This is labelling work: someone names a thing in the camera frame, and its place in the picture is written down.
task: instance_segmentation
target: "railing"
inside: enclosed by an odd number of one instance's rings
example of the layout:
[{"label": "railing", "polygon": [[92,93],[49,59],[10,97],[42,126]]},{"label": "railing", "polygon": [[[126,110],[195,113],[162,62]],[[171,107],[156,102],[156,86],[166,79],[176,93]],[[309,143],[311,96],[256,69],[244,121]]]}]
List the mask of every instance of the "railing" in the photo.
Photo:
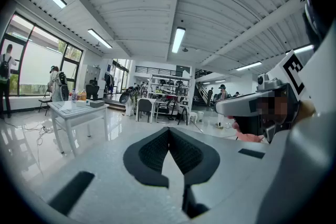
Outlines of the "railing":
[{"label": "railing", "polygon": [[153,67],[136,66],[135,71],[139,73],[147,73],[147,74],[161,74],[161,75],[176,76],[176,77],[182,76],[182,71],[162,69],[162,68],[153,68]]},{"label": "railing", "polygon": [[211,71],[199,70],[195,73],[195,79],[211,74]]},{"label": "railing", "polygon": [[204,89],[203,85],[199,82],[196,83],[196,88],[198,89],[198,92],[200,93],[200,95],[202,96],[205,104],[208,104],[208,93],[206,92],[206,90]]}]

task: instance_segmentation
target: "ceiling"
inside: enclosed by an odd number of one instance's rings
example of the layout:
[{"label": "ceiling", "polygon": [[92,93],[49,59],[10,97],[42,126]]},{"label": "ceiling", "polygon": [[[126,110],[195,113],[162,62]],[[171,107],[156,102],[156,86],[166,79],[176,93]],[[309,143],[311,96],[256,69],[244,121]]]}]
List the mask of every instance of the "ceiling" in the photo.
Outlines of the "ceiling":
[{"label": "ceiling", "polygon": [[[289,0],[64,0],[67,6],[63,9],[52,0],[30,1],[93,51],[112,58],[168,61],[231,75],[237,75],[238,67],[267,60],[246,71],[258,74],[274,67],[276,56],[309,42],[299,6],[284,18],[272,19],[247,41],[225,48],[246,31],[253,33],[258,22],[270,18]],[[179,52],[173,54],[170,44],[178,26],[186,28],[186,34]],[[97,47],[97,40],[87,33],[90,28],[113,48]],[[299,55],[303,64],[311,54]]]}]

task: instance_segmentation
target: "stool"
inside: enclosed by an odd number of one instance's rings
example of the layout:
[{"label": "stool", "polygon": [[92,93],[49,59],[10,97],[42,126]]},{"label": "stool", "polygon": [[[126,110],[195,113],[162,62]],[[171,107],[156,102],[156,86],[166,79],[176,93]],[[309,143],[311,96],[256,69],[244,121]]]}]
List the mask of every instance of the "stool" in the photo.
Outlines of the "stool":
[{"label": "stool", "polygon": [[197,122],[197,113],[196,112],[189,112],[188,114],[188,123],[190,123],[190,118],[195,117],[195,124]]}]

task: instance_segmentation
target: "floor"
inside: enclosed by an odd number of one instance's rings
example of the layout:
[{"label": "floor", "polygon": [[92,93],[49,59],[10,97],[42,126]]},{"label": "floor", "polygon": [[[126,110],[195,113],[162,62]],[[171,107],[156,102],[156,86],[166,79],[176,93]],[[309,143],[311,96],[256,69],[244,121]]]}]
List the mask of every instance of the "floor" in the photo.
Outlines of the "floor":
[{"label": "floor", "polygon": [[[186,126],[185,122],[177,125],[177,121],[167,123],[147,123],[147,116],[143,116],[140,122],[135,122],[135,115],[125,116],[122,112],[108,109],[108,133],[109,140],[119,137],[136,135],[139,132],[152,134],[164,126],[174,126],[182,129],[189,129],[201,132],[205,135],[213,135],[228,139],[236,139],[235,130],[230,124],[232,120],[226,120],[224,129],[215,126],[217,113],[212,108],[193,107],[193,111],[203,111],[204,117],[196,124],[190,122]],[[90,126],[95,130],[94,135],[87,137],[86,126],[80,126],[73,131],[75,144],[80,154],[87,149],[105,143],[103,120],[98,120]],[[67,135],[64,131],[59,131],[59,136],[65,153],[61,154],[56,144],[55,135],[52,130],[50,113],[45,116],[44,111],[14,113],[11,119],[0,120],[1,140],[0,145],[4,147],[10,159],[11,165],[16,170],[24,182],[32,189],[36,190],[41,183],[48,180],[53,173],[67,164],[74,158],[70,149]]]}]

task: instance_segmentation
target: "black strip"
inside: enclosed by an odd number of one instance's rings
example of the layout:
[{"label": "black strip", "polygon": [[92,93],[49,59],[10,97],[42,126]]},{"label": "black strip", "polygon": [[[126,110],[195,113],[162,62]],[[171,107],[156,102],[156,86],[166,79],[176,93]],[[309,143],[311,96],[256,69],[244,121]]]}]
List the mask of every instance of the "black strip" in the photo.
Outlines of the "black strip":
[{"label": "black strip", "polygon": [[50,202],[49,205],[63,215],[68,215],[84,191],[90,185],[94,174],[79,172]]},{"label": "black strip", "polygon": [[28,38],[27,38],[27,41],[24,41],[22,39],[19,39],[19,38],[14,37],[10,34],[7,34],[7,33],[4,34],[4,39],[8,39],[9,41],[15,42],[15,43],[20,44],[22,46],[26,45],[26,43],[28,41]]},{"label": "black strip", "polygon": [[264,156],[264,152],[260,152],[260,151],[252,151],[252,150],[247,150],[246,148],[242,148],[240,151],[238,151],[239,153],[242,153],[244,155],[247,156],[251,156],[254,158],[258,158],[258,159],[262,159]]},{"label": "black strip", "polygon": [[66,61],[66,62],[71,62],[71,63],[73,63],[74,65],[79,65],[79,62],[77,62],[77,61],[75,61],[75,60],[72,60],[72,59],[70,59],[70,58],[67,58],[67,57],[64,57],[64,61]]}]

